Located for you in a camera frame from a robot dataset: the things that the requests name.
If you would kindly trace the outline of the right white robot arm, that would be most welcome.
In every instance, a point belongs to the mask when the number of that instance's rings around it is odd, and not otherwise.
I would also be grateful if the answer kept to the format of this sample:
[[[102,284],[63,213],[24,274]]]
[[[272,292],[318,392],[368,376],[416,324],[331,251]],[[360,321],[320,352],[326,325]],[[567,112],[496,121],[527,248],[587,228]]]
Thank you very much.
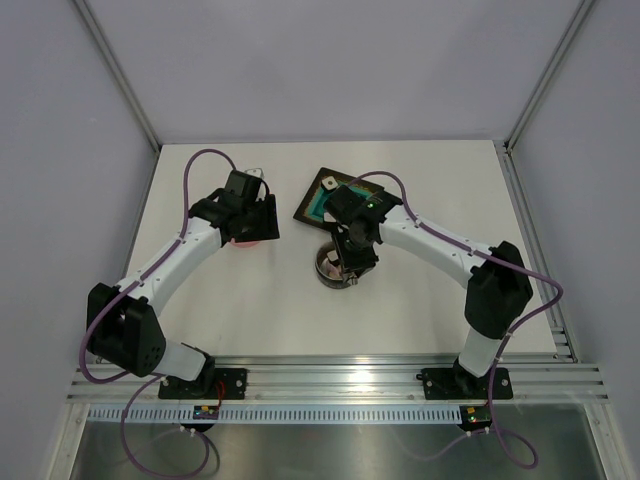
[[[363,197],[341,185],[330,191],[324,209],[331,241],[317,254],[316,273],[326,285],[356,284],[379,260],[375,245],[388,245],[436,267],[464,289],[465,344],[451,367],[423,371],[423,386],[427,395],[487,397],[499,383],[492,366],[500,344],[533,297],[519,249],[455,236],[412,217],[400,198],[384,190]]]

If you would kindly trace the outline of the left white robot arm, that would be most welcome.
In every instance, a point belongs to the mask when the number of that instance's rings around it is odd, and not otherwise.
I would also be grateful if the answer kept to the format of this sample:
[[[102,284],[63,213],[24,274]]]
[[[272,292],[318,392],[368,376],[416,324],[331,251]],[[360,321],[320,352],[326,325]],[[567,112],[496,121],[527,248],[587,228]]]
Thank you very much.
[[[233,170],[226,184],[186,211],[182,227],[136,273],[88,295],[87,330],[80,352],[117,365],[123,374],[159,374],[195,398],[215,388],[215,360],[165,338],[159,316],[185,280],[229,243],[279,238],[276,199],[259,169]]]

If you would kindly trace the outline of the round steel lunch box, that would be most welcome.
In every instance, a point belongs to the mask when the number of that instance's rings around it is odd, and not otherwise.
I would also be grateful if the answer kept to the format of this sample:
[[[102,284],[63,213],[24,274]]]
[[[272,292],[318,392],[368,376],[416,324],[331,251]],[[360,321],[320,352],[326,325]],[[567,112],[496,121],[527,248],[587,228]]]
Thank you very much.
[[[342,271],[336,247],[332,242],[324,243],[316,252],[314,269],[317,279],[326,287],[343,290],[359,283],[354,274]]]

